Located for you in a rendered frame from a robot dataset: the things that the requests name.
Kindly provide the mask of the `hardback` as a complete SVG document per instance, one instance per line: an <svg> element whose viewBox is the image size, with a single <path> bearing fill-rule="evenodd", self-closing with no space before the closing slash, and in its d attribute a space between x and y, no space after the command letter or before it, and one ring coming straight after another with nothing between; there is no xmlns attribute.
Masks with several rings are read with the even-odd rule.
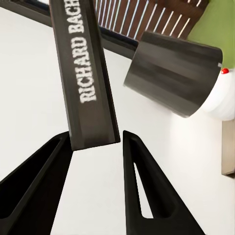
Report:
<svg viewBox="0 0 235 235"><path fill-rule="evenodd" d="M49 0L72 151L121 142L94 0Z"/></svg>

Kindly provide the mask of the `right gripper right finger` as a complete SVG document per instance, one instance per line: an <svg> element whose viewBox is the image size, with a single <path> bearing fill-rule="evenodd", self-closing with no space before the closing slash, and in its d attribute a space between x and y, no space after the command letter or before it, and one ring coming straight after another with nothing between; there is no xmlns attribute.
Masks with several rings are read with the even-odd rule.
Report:
<svg viewBox="0 0 235 235"><path fill-rule="evenodd" d="M123 130L126 235L206 235L139 136ZM134 163L153 218L142 216Z"/></svg>

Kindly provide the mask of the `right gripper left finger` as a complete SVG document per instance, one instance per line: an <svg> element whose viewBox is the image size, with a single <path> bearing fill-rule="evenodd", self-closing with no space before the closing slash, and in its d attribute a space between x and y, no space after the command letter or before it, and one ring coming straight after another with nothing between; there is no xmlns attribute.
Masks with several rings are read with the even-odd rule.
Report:
<svg viewBox="0 0 235 235"><path fill-rule="evenodd" d="M72 154L60 133L0 181L0 235L51 234Z"/></svg>

